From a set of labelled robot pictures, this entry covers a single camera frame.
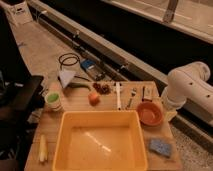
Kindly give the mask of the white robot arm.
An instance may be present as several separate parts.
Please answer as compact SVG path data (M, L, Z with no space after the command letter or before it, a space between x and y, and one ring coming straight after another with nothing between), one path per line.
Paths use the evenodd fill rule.
M172 69L167 75L167 86L161 99L167 111L181 109L188 100L197 104L191 110L213 127L213 86L207 83L210 68L201 61Z

